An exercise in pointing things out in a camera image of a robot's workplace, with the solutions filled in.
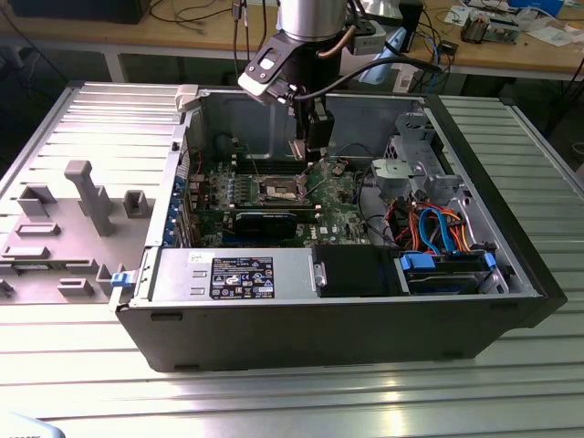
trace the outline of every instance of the circuit board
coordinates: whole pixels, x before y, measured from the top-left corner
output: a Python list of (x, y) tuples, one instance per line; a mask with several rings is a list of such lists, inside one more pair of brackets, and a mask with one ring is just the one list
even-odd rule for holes
[[(200, 230), (199, 246), (368, 244), (355, 204), (354, 172), (333, 174), (336, 165), (321, 162), (304, 179), (290, 174), (236, 173), (231, 166), (216, 166), (204, 176), (204, 197), (199, 194), (200, 202), (192, 205), (194, 222)], [(300, 181), (300, 195), (290, 188), (293, 185), (296, 189), (297, 181)], [(230, 230), (235, 215), (258, 211), (293, 214), (297, 218), (295, 235), (276, 243), (227, 243), (234, 234)]]

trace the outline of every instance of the motherboard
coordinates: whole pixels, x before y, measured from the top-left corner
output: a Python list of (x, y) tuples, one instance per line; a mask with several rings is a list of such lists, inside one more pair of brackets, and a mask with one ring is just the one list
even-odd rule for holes
[(191, 175), (193, 245), (200, 247), (369, 243), (346, 162), (220, 162)]

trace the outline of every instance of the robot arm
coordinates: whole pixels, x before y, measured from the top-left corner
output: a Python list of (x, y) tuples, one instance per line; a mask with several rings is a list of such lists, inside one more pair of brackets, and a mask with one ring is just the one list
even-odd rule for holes
[[(254, 99), (293, 108), (297, 129), (292, 151), (298, 159), (316, 161), (329, 145), (334, 117), (327, 110), (325, 93), (319, 92), (339, 76), (342, 49), (347, 47), (353, 55), (380, 53), (386, 45), (386, 29), (395, 30), (401, 24), (396, 0), (365, 0), (364, 4), (360, 0), (281, 0), (281, 30), (260, 48), (238, 79)], [(375, 62), (380, 66), (395, 59)], [(311, 94), (318, 95), (304, 99)]]

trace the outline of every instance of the metal workbench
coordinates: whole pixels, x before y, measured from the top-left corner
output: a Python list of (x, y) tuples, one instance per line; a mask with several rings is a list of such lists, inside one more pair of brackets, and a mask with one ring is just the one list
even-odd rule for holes
[[(127, 99), (151, 103), (161, 93), (127, 90)], [(50, 139), (77, 97), (66, 91), (23, 154)], [(67, 437), (582, 436), (582, 188), (515, 107), (443, 103), (568, 295), (541, 325), (505, 334), (475, 360), (161, 374), (105, 304), (0, 306), (1, 407), (50, 421)], [(9, 217), (16, 212), (7, 205), (0, 214)]]

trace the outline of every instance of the power supply label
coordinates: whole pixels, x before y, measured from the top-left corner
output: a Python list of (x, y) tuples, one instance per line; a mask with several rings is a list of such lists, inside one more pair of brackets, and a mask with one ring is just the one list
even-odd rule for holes
[(212, 299), (273, 298), (272, 257), (214, 258), (211, 270)]

